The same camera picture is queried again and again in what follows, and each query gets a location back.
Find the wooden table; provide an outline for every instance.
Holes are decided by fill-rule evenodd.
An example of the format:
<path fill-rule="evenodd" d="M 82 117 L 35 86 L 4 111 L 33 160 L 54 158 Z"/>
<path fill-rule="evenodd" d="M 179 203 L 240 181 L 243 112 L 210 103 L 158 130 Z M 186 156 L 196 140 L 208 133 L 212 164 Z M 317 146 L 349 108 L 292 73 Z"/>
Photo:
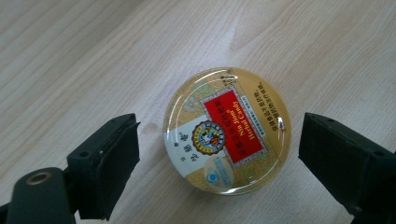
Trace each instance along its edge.
<path fill-rule="evenodd" d="M 192 187 L 163 143 L 177 88 L 222 66 L 265 78 L 292 122 L 278 176 L 233 197 Z M 109 223 L 349 223 L 298 159 L 304 112 L 393 152 L 395 96 L 394 0 L 1 1 L 0 204 L 21 176 L 65 168 L 106 121 L 136 113 L 141 162 Z"/>

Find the tin lid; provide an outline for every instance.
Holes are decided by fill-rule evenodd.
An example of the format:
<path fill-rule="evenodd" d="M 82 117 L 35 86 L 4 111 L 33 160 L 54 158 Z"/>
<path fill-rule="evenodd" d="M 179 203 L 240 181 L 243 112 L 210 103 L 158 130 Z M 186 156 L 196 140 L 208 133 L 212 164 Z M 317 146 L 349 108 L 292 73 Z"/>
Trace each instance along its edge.
<path fill-rule="evenodd" d="M 240 68 L 215 68 L 184 83 L 164 120 L 178 172 L 196 188 L 235 195 L 268 183 L 290 149 L 288 110 L 275 89 Z"/>

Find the red label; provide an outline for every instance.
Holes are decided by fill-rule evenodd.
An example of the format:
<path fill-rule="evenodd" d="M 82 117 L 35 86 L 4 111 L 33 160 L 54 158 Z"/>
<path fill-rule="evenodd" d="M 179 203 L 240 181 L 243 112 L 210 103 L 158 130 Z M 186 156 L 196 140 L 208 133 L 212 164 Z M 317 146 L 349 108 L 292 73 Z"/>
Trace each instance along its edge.
<path fill-rule="evenodd" d="M 233 163 L 263 150 L 261 141 L 233 91 L 205 102 L 205 107 L 212 120 L 224 129 L 225 146 Z"/>

